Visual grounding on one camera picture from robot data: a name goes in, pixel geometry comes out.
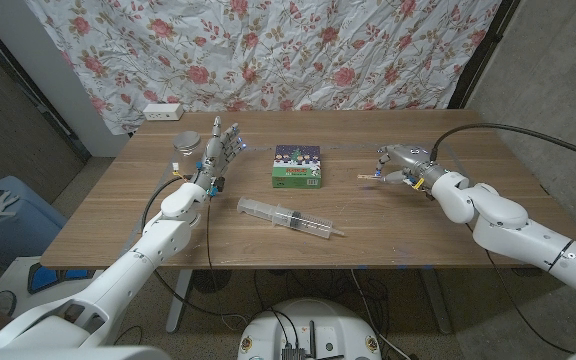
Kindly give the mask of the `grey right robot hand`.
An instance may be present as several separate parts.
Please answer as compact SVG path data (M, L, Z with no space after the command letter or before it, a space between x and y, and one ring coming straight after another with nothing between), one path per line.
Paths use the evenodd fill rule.
M381 147L382 156L378 159L375 175L383 182L404 182L416 190L430 191L434 183L447 170L430 159L430 152L416 145L394 144ZM399 166L398 172L382 174L384 165L392 162Z

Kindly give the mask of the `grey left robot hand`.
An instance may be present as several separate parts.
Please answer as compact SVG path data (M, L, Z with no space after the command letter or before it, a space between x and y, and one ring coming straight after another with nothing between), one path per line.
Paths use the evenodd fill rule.
M198 170L191 182L203 188L209 195L214 196L219 191L218 179L227 172L229 164L244 149L246 144L239 136L237 123L222 129L219 116L214 119L212 136L209 138L204 154L201 157Z

